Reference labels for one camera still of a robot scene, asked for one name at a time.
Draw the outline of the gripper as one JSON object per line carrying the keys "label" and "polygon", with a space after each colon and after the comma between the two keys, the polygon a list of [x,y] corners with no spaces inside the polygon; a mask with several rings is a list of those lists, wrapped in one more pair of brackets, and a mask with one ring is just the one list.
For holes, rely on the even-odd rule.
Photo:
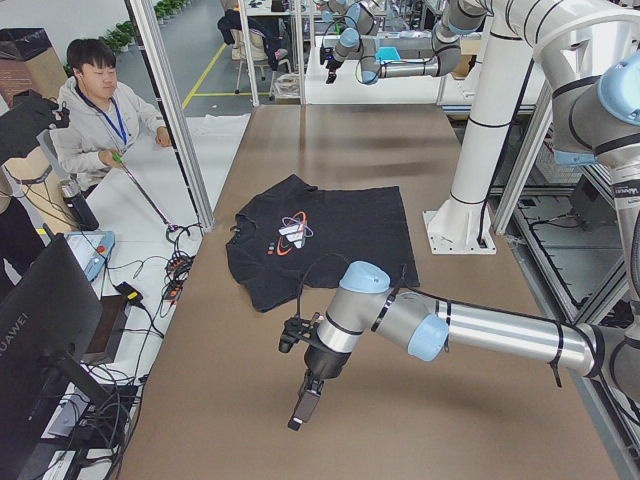
{"label": "gripper", "polygon": [[329,71],[327,74],[326,84],[332,84],[335,82],[337,75],[336,71],[340,68],[340,62],[333,56],[330,56],[326,60],[326,69]]}
{"label": "gripper", "polygon": [[323,388],[323,381],[337,378],[350,358],[349,353],[334,352],[309,345],[304,355],[307,371],[298,391],[298,400],[287,427],[299,430],[307,423],[317,407]]}

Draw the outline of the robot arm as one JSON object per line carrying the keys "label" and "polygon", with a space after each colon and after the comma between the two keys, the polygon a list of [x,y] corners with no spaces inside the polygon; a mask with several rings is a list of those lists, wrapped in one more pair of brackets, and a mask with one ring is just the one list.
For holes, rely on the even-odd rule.
{"label": "robot arm", "polygon": [[432,29],[383,36],[365,1],[320,1],[318,5],[325,22],[344,25],[334,45],[320,47],[328,84],[335,82],[338,69],[348,59],[358,62],[359,82],[364,85],[384,78],[447,75],[460,61],[460,38],[478,30],[487,15],[484,7],[472,1],[450,1]]}
{"label": "robot arm", "polygon": [[[566,110],[578,143],[609,167],[629,281],[632,312],[639,312],[639,56],[610,67]],[[639,398],[639,325],[626,330],[571,326],[529,315],[480,307],[421,293],[402,293],[367,262],[347,268],[325,314],[293,317],[279,348],[308,344],[307,366],[288,426],[307,423],[325,380],[339,376],[362,334],[370,330],[423,361],[458,342],[540,360],[552,370],[595,378],[632,400]]]}

